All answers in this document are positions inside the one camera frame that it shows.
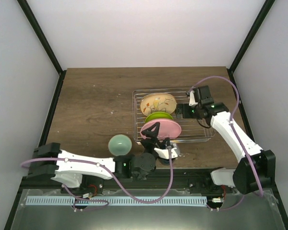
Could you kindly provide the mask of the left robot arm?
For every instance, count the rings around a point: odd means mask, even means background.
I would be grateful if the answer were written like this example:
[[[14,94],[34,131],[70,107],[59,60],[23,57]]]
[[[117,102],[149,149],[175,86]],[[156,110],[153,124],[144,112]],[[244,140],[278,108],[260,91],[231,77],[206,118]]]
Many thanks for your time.
[[[28,179],[53,180],[82,194],[88,189],[84,176],[104,180],[145,180],[156,170],[156,161],[172,163],[177,149],[170,140],[181,134],[181,127],[169,119],[155,119],[146,123],[141,130],[144,151],[141,155],[130,154],[131,139],[123,134],[113,136],[108,149],[109,158],[94,158],[61,150],[59,143],[49,143],[34,150],[33,159],[24,162],[28,167]]]

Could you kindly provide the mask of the pink plate with bird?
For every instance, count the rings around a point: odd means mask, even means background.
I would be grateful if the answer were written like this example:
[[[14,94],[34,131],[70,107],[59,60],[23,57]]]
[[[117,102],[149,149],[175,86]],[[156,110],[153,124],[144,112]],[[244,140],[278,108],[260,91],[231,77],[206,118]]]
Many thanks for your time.
[[[145,116],[156,112],[172,114],[176,106],[175,97],[169,93],[152,93],[145,96],[140,102],[141,112]]]

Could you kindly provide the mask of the chrome wire dish rack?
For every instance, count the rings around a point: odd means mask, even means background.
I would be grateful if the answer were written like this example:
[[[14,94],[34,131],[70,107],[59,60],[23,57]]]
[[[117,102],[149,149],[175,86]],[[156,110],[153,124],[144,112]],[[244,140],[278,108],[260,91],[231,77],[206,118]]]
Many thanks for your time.
[[[135,90],[132,93],[132,105],[133,105],[133,138],[139,144],[142,140],[140,130],[145,124],[146,116],[141,112],[140,103],[141,100],[152,93],[169,93],[173,95],[176,102],[179,104],[187,104],[189,98],[186,95],[188,88],[169,88],[169,89],[142,89]],[[181,134],[173,140],[176,143],[191,143],[191,142],[206,142],[211,139],[215,132],[212,128],[207,129],[206,122],[204,120],[197,121],[196,119],[184,119],[183,117],[177,117],[175,113],[172,113],[174,121],[181,126]]]

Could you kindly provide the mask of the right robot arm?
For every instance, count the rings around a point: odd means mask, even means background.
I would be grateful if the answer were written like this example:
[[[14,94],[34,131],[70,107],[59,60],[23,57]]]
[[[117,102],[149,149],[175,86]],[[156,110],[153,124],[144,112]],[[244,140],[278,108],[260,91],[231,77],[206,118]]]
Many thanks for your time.
[[[220,168],[204,180],[204,189],[215,193],[221,185],[235,187],[241,194],[258,192],[275,183],[276,156],[271,150],[263,150],[235,122],[232,113],[223,103],[189,106],[180,103],[176,114],[184,119],[204,119],[217,131],[234,153],[236,169]]]

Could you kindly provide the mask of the plain pink plate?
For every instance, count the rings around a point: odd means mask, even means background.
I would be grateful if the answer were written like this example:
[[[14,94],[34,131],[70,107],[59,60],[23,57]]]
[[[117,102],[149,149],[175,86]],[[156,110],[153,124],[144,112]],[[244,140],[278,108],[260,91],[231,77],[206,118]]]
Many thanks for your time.
[[[157,122],[160,123],[159,126],[159,132],[158,132],[158,139],[164,139],[164,138],[170,138],[170,139],[176,139],[181,134],[181,126],[170,119],[160,118],[155,119],[152,121],[147,122],[140,130],[140,135],[143,139],[146,139],[146,136],[142,134],[142,132],[149,127],[153,126]]]

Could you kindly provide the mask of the lime green plate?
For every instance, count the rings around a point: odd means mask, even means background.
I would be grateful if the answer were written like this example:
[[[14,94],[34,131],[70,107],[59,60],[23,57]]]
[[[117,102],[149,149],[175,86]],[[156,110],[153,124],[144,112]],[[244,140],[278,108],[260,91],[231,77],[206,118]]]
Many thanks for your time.
[[[170,120],[173,120],[173,117],[166,113],[166,112],[155,112],[155,113],[152,113],[150,114],[149,116],[147,116],[147,118],[145,119],[145,123],[148,123],[152,120],[155,120],[155,119],[170,119]]]

